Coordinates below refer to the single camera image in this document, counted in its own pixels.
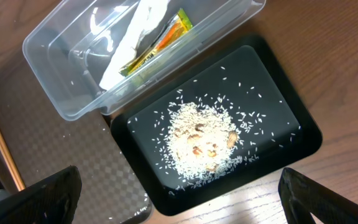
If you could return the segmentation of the wooden chopstick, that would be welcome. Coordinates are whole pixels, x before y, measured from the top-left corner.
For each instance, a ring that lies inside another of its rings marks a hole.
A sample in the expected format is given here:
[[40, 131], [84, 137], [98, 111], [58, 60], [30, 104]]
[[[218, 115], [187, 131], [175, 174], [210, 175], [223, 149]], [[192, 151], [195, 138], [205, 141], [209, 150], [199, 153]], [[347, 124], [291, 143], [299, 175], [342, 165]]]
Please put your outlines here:
[[0, 132], [0, 153], [2, 155], [3, 161], [7, 166], [7, 169], [13, 179], [13, 182], [18, 191], [25, 189], [25, 184], [21, 178], [21, 175], [17, 169], [17, 166], [11, 156], [9, 149], [7, 148], [6, 142]]

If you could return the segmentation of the white napkin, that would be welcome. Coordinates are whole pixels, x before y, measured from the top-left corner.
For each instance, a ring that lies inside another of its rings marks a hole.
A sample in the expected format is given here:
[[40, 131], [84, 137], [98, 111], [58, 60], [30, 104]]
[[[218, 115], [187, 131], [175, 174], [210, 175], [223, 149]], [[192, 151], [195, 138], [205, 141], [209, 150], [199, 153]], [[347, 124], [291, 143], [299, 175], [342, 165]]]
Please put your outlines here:
[[100, 88], [110, 90], [124, 79], [120, 74], [121, 68], [135, 59], [140, 42], [160, 24], [169, 2], [170, 0], [139, 2], [124, 37], [103, 73], [99, 83]]

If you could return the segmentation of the rice food waste pile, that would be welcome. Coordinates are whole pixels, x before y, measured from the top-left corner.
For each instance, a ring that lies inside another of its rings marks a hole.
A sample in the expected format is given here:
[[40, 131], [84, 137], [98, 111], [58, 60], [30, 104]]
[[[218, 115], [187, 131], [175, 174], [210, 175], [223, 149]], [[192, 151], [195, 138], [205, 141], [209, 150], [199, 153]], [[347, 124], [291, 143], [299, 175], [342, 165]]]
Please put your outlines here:
[[301, 125], [263, 65], [214, 65], [127, 120], [170, 194], [196, 189], [292, 143]]

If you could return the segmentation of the green orange snack wrapper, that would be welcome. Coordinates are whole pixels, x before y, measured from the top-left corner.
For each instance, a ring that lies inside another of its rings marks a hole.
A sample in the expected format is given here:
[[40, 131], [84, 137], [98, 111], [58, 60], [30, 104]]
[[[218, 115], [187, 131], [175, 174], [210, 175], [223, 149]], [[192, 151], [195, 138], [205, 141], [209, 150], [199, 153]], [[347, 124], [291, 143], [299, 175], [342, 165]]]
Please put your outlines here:
[[119, 73], [124, 77], [131, 75], [138, 68], [143, 66], [143, 64], [151, 60], [162, 50], [166, 49], [169, 45], [181, 36], [185, 35], [192, 28], [193, 24], [186, 15], [186, 12], [183, 8], [180, 8], [178, 12], [165, 24], [161, 33], [154, 40], [152, 45], [139, 57], [122, 67]]

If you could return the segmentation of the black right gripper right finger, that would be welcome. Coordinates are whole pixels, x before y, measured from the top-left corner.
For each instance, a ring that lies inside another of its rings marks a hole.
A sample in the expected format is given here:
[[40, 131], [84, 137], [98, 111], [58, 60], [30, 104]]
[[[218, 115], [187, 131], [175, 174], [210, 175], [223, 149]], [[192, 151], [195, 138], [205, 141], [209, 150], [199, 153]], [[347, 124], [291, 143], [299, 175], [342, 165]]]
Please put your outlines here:
[[278, 192], [288, 223], [358, 223], [358, 204], [286, 167]]

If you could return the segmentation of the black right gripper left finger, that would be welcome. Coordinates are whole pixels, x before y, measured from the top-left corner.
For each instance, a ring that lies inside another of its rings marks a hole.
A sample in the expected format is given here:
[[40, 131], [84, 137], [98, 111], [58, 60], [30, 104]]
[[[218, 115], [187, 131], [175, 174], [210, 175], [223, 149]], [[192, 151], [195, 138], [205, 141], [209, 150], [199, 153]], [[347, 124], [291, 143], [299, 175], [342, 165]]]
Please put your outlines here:
[[71, 224], [82, 181], [75, 166], [67, 168], [0, 201], [0, 223]]

